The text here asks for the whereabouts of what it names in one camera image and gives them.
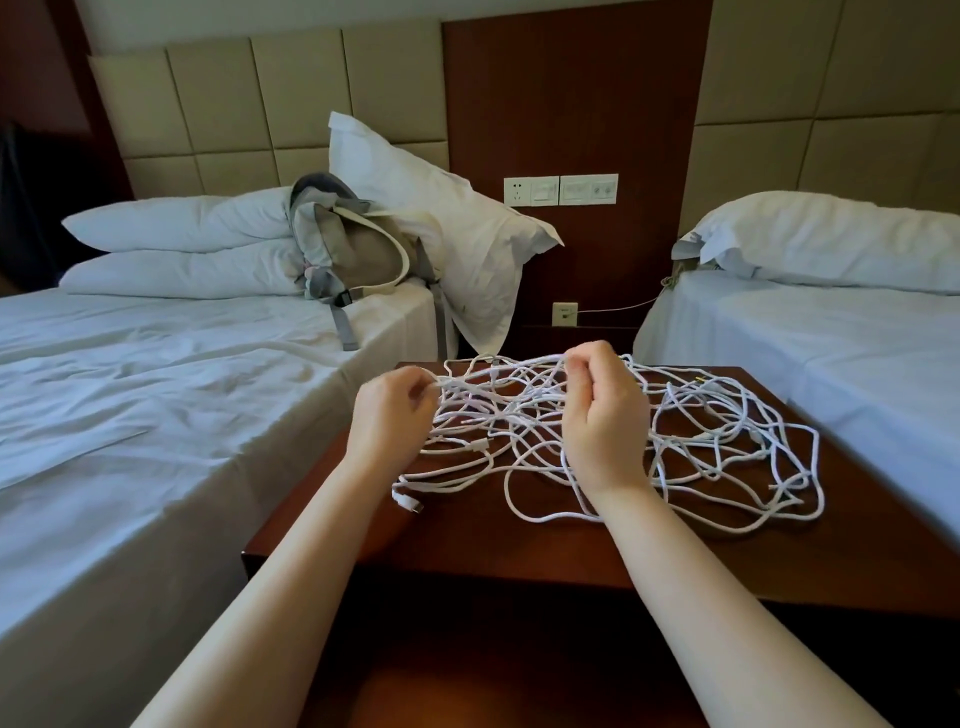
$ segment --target pillow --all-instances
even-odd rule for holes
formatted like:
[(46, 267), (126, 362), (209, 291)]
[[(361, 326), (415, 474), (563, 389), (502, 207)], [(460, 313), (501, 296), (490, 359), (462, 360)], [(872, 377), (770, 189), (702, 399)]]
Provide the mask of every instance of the pillow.
[(757, 192), (681, 238), (742, 278), (960, 294), (960, 216), (812, 192)]
[(293, 296), (303, 293), (304, 266), (292, 237), (216, 253), (128, 251), (78, 263), (60, 279), (60, 288), (165, 299)]
[(358, 197), (433, 215), (443, 235), (441, 287), (464, 338), (497, 353), (523, 264), (562, 243), (552, 226), (474, 192), (462, 177), (398, 149), (351, 116), (330, 114), (330, 172)]
[(289, 237), (290, 187), (238, 197), (157, 197), (78, 212), (63, 220), (75, 238), (107, 253), (213, 253)]

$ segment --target upholstered headboard panel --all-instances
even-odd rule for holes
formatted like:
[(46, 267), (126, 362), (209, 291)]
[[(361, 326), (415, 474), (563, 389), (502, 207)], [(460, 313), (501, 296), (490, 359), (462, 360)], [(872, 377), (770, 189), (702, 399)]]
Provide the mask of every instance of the upholstered headboard panel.
[(210, 40), (90, 62), (138, 198), (233, 195), (326, 169), (332, 110), (448, 168), (438, 21)]
[(680, 232), (765, 189), (960, 212), (960, 3), (713, 0)]

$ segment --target white bed sheet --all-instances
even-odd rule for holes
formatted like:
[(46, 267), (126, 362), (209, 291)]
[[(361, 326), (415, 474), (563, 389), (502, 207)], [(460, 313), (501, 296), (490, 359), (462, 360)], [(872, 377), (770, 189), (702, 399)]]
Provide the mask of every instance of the white bed sheet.
[(299, 298), (0, 301), (0, 722), (127, 725), (245, 583), (240, 550), (349, 420), (434, 360), (417, 283)]
[(684, 273), (634, 357), (742, 367), (960, 545), (960, 296)]

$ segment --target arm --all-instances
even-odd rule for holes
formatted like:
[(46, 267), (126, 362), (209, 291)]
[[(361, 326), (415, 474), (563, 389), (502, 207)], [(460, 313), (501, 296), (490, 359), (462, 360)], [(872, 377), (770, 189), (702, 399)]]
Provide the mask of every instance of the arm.
[(886, 726), (650, 487), (650, 404), (610, 345), (570, 350), (566, 369), (567, 457), (709, 724)]
[(297, 724), (373, 511), (433, 424), (433, 381), (405, 367), (361, 387), (344, 460), (135, 728)]

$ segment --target wooden wall panel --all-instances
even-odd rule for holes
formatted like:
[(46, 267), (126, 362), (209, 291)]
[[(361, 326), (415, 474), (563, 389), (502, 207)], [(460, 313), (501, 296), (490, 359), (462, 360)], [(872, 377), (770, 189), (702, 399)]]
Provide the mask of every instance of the wooden wall panel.
[(0, 0), (0, 124), (76, 140), (118, 199), (130, 183), (87, 56), (74, 0)]
[[(535, 351), (532, 337), (556, 345), (544, 330), (552, 302), (612, 308), (657, 295), (670, 272), (709, 17), (710, 0), (652, 0), (444, 24), (451, 171), (495, 199), (504, 177), (620, 175), (614, 206), (523, 210), (555, 225), (566, 248), (524, 268), (505, 353), (521, 341)], [(639, 326), (645, 311), (580, 323), (595, 337)]]

